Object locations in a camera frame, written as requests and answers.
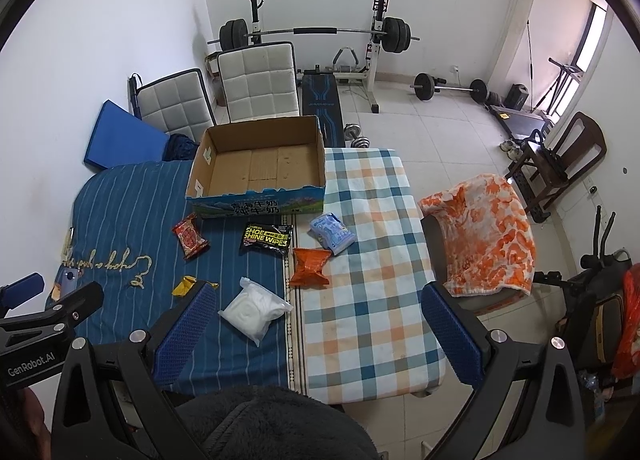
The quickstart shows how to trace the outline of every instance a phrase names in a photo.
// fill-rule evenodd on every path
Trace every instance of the open cardboard box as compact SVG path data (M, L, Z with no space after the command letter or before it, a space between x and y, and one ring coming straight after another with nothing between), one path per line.
M204 218L321 212L324 143L316 116L256 119L207 129L186 199Z

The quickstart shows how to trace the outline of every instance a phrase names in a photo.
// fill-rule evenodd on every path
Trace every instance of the white cushioned chair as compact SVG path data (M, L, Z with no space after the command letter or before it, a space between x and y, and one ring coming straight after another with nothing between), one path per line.
M300 115L291 42L227 50L218 68L229 121Z
M199 68L146 84L136 91L141 119L164 133L183 133L199 143L216 124Z

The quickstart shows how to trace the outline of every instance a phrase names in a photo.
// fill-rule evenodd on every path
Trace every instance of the blue wipes package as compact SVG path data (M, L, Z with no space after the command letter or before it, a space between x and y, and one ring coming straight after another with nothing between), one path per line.
M325 213L314 218L311 232L318 238L321 246L339 255L356 241L356 235L349 231L333 213Z

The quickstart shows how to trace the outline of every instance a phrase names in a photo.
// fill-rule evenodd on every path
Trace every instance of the plaid tablecloth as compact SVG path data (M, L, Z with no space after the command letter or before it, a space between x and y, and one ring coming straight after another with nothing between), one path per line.
M420 310L433 273L402 163L393 150L325 151L324 212L358 238L325 265L327 288L287 288L290 386L327 404L433 390L445 356ZM293 246L319 247L312 218L293 218Z

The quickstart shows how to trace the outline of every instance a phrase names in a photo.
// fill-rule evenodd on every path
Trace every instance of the orange and white cloth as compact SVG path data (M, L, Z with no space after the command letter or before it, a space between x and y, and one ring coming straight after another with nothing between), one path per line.
M503 177L478 175L418 204L442 229L452 296L505 287L530 294L536 246L522 203Z

